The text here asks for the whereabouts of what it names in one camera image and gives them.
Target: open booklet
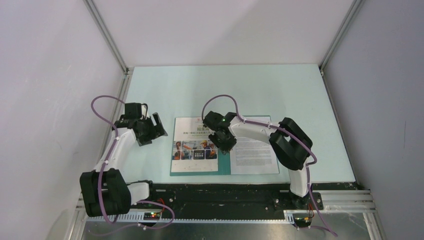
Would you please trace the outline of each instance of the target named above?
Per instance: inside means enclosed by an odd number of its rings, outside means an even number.
[[[248,117],[269,122],[269,116]],[[279,166],[269,144],[238,137],[237,144],[224,155],[208,139],[211,130],[200,117],[177,117],[171,152],[171,176],[278,174]]]

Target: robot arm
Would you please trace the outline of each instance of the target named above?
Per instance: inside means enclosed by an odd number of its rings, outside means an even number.
[[[308,179],[305,164],[309,154],[294,139],[287,140],[287,135],[273,128],[244,123],[233,112],[222,116],[219,113],[210,111],[204,118],[203,124],[214,131],[213,134],[209,135],[209,139],[224,154],[228,153],[236,145],[239,137],[255,139],[270,144],[279,162],[288,168],[290,192],[297,196],[299,201],[303,202],[303,200],[306,200],[303,199],[308,197]],[[267,122],[266,124],[285,128],[309,148],[312,147],[311,139],[292,119],[286,117],[281,122]]]
[[[128,152],[135,143],[143,146],[152,143],[152,140],[160,136],[167,136],[159,115],[153,113],[153,118],[156,125],[147,113],[147,105],[125,104],[125,113],[114,123],[118,137],[115,137],[115,130],[112,130],[109,143],[94,170],[82,173],[79,178],[88,216],[102,216],[98,196],[99,172],[115,139],[116,144],[109,155],[101,179],[103,204],[107,214],[126,214],[131,205],[150,196],[151,182],[140,181],[127,184],[119,169],[122,169]]]

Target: paper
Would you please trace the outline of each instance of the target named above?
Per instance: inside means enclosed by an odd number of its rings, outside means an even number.
[[[270,122],[270,117],[249,117]],[[231,174],[278,174],[277,156],[271,145],[246,137],[238,137],[237,144],[229,152]]]
[[[218,149],[208,139],[211,133],[200,117],[176,118],[171,172],[217,172]]]

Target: wall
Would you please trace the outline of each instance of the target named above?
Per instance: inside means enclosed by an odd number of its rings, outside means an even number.
[[[422,239],[424,2],[366,1],[325,77],[388,239]]]
[[[62,239],[123,75],[82,0],[2,1],[0,43],[0,239]]]
[[[353,0],[96,0],[129,66],[319,64]]]

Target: white table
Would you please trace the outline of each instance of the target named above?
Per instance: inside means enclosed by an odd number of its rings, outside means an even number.
[[[287,183],[287,170],[279,174],[170,176],[171,148],[176,117],[198,117],[210,98],[235,97],[242,115],[270,115],[281,121],[290,117],[312,139],[318,163],[310,167],[316,183],[354,182],[355,177],[342,141],[323,79],[316,64],[212,65],[136,67],[126,102],[147,103],[157,112],[167,137],[128,154],[122,169],[127,182],[154,183]],[[211,102],[205,113],[234,112],[229,98]]]

